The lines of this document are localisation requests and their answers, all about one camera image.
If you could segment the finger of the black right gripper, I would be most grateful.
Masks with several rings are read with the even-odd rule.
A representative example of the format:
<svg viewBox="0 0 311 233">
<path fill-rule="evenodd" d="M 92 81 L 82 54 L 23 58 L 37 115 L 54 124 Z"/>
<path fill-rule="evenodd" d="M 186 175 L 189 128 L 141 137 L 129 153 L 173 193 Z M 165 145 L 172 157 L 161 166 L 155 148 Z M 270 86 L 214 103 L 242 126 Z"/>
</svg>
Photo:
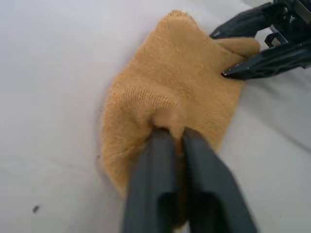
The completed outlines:
<svg viewBox="0 0 311 233">
<path fill-rule="evenodd" d="M 283 14 L 286 8 L 288 8 L 287 2 L 268 2 L 243 11 L 218 26 L 210 37 L 213 39 L 255 37 L 258 31 L 266 28 L 271 28 L 274 33 L 283 37 L 281 29 L 276 25 L 284 20 Z"/>
<path fill-rule="evenodd" d="M 222 76 L 235 80 L 269 78 L 297 67 L 311 66 L 311 40 L 273 47 L 225 70 Z"/>
</svg>

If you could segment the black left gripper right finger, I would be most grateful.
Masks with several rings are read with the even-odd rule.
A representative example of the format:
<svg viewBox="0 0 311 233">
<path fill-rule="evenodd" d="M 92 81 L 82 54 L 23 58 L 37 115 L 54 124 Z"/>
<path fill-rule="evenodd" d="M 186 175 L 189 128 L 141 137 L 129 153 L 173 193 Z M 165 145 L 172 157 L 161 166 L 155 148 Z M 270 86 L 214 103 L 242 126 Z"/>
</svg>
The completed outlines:
<svg viewBox="0 0 311 233">
<path fill-rule="evenodd" d="M 231 171 L 202 135 L 186 128 L 183 149 L 190 233 L 258 233 Z"/>
</svg>

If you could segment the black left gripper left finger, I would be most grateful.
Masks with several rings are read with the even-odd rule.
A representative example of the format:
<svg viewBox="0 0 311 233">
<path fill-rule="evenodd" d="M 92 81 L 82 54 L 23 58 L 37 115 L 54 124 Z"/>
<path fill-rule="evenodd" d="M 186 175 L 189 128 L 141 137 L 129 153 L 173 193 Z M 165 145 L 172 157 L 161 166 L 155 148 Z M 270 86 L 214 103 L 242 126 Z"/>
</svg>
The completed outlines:
<svg viewBox="0 0 311 233">
<path fill-rule="evenodd" d="M 178 217 L 177 162 L 167 130 L 151 133 L 128 188 L 121 233 L 173 233 Z"/>
</svg>

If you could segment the tan knitted sock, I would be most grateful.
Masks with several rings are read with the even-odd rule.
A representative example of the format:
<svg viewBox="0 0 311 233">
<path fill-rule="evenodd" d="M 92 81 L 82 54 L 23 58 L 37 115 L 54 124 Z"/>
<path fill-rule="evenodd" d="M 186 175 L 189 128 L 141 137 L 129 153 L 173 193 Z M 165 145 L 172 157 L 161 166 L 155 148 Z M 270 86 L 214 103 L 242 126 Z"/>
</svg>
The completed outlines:
<svg viewBox="0 0 311 233">
<path fill-rule="evenodd" d="M 254 38 L 212 39 L 181 11 L 171 11 L 158 22 L 114 78 L 105 99 L 100 164 L 121 195 L 155 127 L 170 131 L 180 184 L 186 184 L 184 129 L 197 130 L 219 149 L 244 87 L 243 81 L 227 79 L 222 72 L 259 49 Z"/>
</svg>

